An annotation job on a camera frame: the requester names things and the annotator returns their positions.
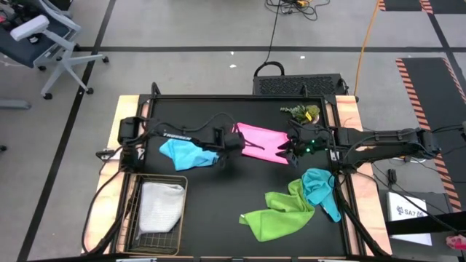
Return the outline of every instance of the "metal basket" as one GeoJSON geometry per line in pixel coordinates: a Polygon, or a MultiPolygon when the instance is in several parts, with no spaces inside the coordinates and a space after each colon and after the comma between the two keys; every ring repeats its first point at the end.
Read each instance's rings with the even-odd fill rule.
{"type": "Polygon", "coordinates": [[[181,229],[183,226],[184,205],[188,180],[180,175],[132,174],[128,184],[125,205],[125,219],[120,227],[116,251],[134,255],[176,255],[180,249],[181,229]],[[136,239],[139,230],[139,207],[141,205],[142,185],[145,182],[167,183],[185,189],[181,218],[168,233],[147,233],[136,239]]]}

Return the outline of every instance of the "white paper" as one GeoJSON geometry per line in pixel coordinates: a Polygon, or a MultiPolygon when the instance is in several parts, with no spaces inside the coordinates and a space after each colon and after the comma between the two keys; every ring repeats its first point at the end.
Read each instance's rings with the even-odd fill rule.
{"type": "MultiPolygon", "coordinates": [[[[417,199],[414,197],[406,196],[409,200],[414,202],[423,210],[427,209],[427,205],[424,200],[417,199]]],[[[403,197],[398,194],[389,192],[387,195],[388,201],[388,220],[389,221],[399,221],[409,218],[418,218],[427,216],[426,213],[422,212],[420,209],[415,207],[412,203],[408,202],[403,197]]],[[[393,235],[390,236],[394,239],[410,241],[418,244],[432,246],[432,240],[430,234],[403,234],[403,235],[393,235]]]]}

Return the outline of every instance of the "office chair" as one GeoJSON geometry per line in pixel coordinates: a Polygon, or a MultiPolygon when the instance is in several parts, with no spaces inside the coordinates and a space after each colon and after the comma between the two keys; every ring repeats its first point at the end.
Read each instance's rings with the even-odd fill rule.
{"type": "Polygon", "coordinates": [[[48,0],[34,0],[34,2],[42,11],[42,15],[9,33],[0,28],[0,52],[25,66],[37,67],[40,71],[47,70],[47,65],[56,64],[55,70],[41,90],[41,95],[46,100],[52,99],[50,88],[64,71],[70,73],[87,94],[94,93],[94,90],[87,87],[76,75],[72,66],[99,59],[108,63],[108,58],[103,55],[71,57],[76,47],[74,39],[81,31],[81,26],[70,20],[66,13],[54,7],[48,0]],[[39,37],[39,42],[36,44],[30,43],[27,39],[33,35],[39,37]]]}

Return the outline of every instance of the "pink cloth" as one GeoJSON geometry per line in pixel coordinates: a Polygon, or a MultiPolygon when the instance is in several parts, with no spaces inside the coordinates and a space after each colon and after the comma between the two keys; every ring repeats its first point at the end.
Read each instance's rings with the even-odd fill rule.
{"type": "Polygon", "coordinates": [[[238,123],[238,128],[247,141],[265,148],[265,150],[263,150],[262,148],[248,146],[248,142],[246,142],[246,147],[242,150],[242,154],[271,162],[288,164],[286,159],[275,155],[275,153],[282,151],[277,147],[288,141],[286,133],[254,127],[243,123],[238,123]]]}

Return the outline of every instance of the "white cloth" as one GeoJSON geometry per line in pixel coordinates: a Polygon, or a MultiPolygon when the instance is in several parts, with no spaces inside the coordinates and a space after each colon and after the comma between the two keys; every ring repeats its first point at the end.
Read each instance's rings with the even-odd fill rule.
{"type": "Polygon", "coordinates": [[[144,183],[139,209],[139,232],[166,233],[181,217],[184,188],[164,183],[144,183]]]}

